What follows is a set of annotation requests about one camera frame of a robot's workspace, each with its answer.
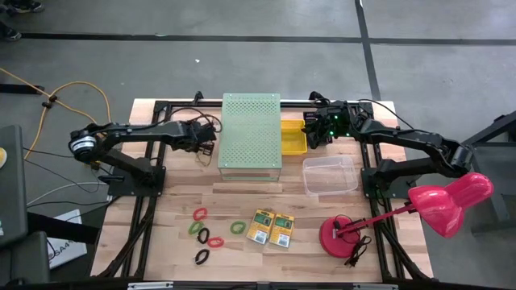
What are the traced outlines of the yellow plastic basket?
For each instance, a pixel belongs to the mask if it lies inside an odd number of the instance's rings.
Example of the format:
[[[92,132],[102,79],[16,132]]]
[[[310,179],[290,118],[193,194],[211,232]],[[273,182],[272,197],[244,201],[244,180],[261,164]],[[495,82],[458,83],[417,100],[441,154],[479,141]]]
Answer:
[[[281,154],[303,155],[307,152],[306,134],[303,119],[281,120]]]

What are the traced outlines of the Crayola crayon box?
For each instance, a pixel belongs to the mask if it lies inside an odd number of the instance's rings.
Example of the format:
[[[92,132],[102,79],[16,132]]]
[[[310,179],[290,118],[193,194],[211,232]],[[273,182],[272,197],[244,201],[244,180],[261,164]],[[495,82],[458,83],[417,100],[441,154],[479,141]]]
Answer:
[[[249,224],[246,238],[264,245],[271,233],[275,217],[275,213],[258,209]]]
[[[294,229],[294,216],[278,213],[274,219],[268,241],[280,247],[288,248]]]

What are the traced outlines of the clear plastic container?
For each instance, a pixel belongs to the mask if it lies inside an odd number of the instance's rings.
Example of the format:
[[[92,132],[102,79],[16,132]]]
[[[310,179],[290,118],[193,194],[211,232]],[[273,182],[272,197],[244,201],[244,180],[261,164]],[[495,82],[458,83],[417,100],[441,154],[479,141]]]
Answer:
[[[349,155],[307,158],[302,176],[307,196],[333,196],[358,187],[355,164]]]

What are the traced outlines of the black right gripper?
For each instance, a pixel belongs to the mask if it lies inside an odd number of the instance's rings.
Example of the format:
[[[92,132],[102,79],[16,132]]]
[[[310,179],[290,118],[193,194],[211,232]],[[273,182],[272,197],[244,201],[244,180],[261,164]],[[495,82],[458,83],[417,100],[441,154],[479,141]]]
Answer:
[[[356,118],[347,101],[331,101],[328,106],[317,107],[316,117],[306,119],[304,132],[310,148],[317,148],[328,136],[352,137],[361,141],[356,128]]]

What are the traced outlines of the pink desk lamp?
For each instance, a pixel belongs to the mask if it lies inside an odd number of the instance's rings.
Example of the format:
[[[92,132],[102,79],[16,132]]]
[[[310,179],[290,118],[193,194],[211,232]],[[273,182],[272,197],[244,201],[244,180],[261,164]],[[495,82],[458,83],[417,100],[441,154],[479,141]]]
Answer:
[[[494,193],[492,181],[481,173],[471,172],[447,186],[422,185],[408,190],[408,202],[377,217],[352,221],[345,215],[328,218],[319,228],[322,249],[336,258],[349,258],[361,240],[360,231],[370,225],[410,212],[420,218],[437,234],[453,237],[464,222],[465,211]]]

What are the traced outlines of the dark grey equipment case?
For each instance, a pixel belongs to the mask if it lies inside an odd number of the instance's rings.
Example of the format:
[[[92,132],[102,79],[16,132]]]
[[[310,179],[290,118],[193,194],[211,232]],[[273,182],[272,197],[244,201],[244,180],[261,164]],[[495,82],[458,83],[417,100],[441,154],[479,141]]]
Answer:
[[[0,128],[0,148],[6,162],[0,168],[0,248],[27,234],[26,187],[22,130],[18,125]]]

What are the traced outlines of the green perforated metal shelf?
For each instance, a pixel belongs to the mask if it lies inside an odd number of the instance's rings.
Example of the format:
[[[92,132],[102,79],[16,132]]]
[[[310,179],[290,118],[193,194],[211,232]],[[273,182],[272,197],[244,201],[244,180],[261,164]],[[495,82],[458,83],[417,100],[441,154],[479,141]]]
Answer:
[[[282,169],[281,95],[225,93],[218,169],[224,180],[278,181]]]

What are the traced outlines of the black floor bar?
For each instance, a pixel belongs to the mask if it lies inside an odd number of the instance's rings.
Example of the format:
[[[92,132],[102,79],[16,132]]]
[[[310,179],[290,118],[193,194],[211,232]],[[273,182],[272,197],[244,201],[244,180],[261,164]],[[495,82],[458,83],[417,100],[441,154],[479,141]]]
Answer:
[[[36,85],[35,88],[32,88],[29,85],[0,84],[0,93],[41,94],[40,91],[44,90],[45,88],[40,85]]]

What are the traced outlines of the yellow rubber band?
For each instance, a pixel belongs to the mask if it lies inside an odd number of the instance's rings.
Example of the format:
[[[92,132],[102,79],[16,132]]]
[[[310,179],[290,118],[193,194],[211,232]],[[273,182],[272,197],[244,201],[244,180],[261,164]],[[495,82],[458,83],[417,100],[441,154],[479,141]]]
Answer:
[[[213,159],[213,152],[210,150],[199,151],[195,155],[195,162],[202,167],[208,167]]]

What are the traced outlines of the person's shoe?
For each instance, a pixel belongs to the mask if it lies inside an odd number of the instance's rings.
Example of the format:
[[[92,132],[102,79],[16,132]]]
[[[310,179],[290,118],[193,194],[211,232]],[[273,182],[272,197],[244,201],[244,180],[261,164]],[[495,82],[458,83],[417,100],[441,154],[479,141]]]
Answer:
[[[39,13],[44,10],[44,4],[36,0],[6,0],[8,10],[23,13]]]
[[[21,37],[22,34],[20,32],[0,21],[0,40],[17,41]]]

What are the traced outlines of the black side table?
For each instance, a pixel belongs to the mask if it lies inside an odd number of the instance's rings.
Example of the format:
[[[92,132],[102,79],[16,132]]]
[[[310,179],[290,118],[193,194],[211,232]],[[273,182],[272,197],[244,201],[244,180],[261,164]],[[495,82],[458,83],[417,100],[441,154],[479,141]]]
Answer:
[[[493,123],[464,140],[465,165],[452,177],[470,171],[487,176],[494,185],[489,202],[494,212],[491,222],[472,228],[475,235],[516,230],[516,214],[510,214],[507,197],[516,198],[516,110],[496,118]]]

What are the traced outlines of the white printed sheet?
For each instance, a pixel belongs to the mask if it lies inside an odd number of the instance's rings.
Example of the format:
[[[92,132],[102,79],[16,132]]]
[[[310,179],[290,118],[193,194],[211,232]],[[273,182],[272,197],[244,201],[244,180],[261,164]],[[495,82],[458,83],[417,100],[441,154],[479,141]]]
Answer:
[[[81,211],[79,209],[75,209],[56,216],[56,219],[82,224],[80,213]],[[47,238],[47,245],[50,269],[59,267],[87,254],[87,248],[83,242],[74,242],[68,239]]]

